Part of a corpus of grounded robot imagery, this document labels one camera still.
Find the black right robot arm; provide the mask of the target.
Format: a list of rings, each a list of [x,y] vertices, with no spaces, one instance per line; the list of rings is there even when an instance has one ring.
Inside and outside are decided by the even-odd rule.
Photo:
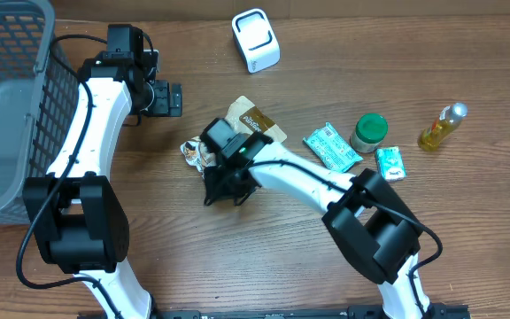
[[[339,173],[297,156],[260,132],[235,132],[222,118],[202,132],[216,164],[205,173],[205,204],[240,206],[256,189],[280,191],[321,214],[347,262],[376,284],[388,318],[428,318],[421,288],[419,238],[427,229],[371,169]]]

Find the green lid jar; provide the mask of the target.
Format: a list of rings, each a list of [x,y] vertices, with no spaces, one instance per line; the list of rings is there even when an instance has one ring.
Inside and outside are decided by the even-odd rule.
[[[380,114],[364,114],[352,133],[351,146],[356,152],[373,152],[386,137],[388,130],[388,122]]]

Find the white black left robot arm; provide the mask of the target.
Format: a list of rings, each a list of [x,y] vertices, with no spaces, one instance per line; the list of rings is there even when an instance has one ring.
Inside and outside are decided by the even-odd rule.
[[[142,29],[111,24],[103,43],[72,73],[78,104],[57,157],[24,183],[30,225],[15,270],[36,290],[85,283],[102,318],[157,318],[128,261],[129,222],[110,173],[125,119],[181,116],[182,87],[157,80],[159,53]]]

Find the green freshening pouch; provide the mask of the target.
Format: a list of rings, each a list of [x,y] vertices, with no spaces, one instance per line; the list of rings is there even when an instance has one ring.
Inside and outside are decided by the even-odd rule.
[[[398,146],[379,148],[375,151],[378,172],[387,182],[406,178],[406,168]]]

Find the teal white pack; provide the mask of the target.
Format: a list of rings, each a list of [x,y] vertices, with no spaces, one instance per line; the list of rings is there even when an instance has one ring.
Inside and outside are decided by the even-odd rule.
[[[326,122],[323,128],[316,129],[303,142],[318,156],[326,168],[345,173],[363,159],[344,140],[336,129]]]

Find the yellow oil bottle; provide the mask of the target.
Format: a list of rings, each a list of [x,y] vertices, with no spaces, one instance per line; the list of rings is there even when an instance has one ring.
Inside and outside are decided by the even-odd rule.
[[[439,145],[460,126],[468,114],[464,103],[446,106],[434,122],[419,135],[418,145],[427,152],[436,151]]]

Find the brown mushroom packet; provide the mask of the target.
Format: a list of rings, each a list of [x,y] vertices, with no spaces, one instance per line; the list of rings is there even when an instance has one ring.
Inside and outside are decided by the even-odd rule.
[[[253,132],[261,132],[279,143],[287,138],[282,129],[245,96],[240,96],[229,106],[225,120],[236,133],[250,135]],[[186,162],[202,175],[205,174],[207,167],[216,165],[216,155],[208,151],[199,136],[186,141],[180,146],[180,150]]]

